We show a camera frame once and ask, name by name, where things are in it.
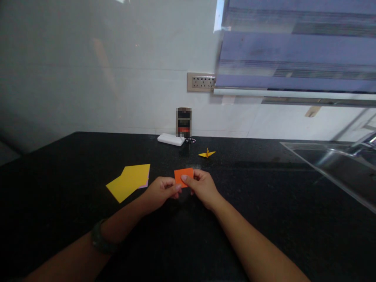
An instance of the yellow origami paper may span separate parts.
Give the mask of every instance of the yellow origami paper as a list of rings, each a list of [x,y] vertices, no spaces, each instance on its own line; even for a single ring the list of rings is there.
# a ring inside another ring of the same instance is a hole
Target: yellow origami paper
[[[121,203],[137,188],[147,187],[150,164],[126,166],[121,175],[106,185],[115,199]]]
[[[214,152],[209,152],[209,148],[206,148],[206,153],[199,154],[199,156],[208,158],[211,155],[213,155],[214,153],[215,153],[215,151]]]

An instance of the stainless steel sink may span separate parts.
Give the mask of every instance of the stainless steel sink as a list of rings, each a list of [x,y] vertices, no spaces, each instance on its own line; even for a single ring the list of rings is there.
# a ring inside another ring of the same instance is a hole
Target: stainless steel sink
[[[281,144],[376,213],[376,152],[355,157],[344,152],[347,145]]]

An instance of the kitchen counter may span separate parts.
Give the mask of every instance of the kitchen counter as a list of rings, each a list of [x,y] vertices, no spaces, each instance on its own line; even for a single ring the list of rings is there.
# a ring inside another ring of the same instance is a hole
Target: kitchen counter
[[[76,132],[0,167],[2,278],[22,277],[139,195],[119,204],[106,184],[124,166],[157,176],[193,167],[312,281],[376,281],[376,216],[280,140]],[[216,151],[209,159],[199,153]],[[215,217],[188,189],[145,217],[100,280],[246,280]]]

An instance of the yellow paper crane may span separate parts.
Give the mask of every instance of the yellow paper crane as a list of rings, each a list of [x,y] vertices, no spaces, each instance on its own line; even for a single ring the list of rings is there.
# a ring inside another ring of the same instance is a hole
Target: yellow paper crane
[[[215,153],[215,151],[209,152],[209,148],[206,148],[206,153],[199,154],[199,156],[208,158],[209,156],[213,155],[214,153]]]

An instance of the faucet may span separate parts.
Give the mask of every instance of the faucet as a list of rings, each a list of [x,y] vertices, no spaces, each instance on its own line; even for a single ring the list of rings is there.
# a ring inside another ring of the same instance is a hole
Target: faucet
[[[362,151],[372,150],[376,150],[376,131],[371,132],[356,141],[346,150],[346,153],[353,157],[359,157]]]

